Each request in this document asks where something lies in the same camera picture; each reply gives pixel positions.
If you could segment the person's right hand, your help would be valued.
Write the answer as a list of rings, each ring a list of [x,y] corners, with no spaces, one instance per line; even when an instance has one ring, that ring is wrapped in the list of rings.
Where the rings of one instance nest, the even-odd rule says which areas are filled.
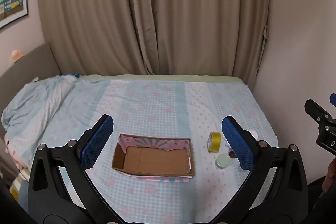
[[[329,164],[322,190],[326,193],[335,181],[335,159]]]

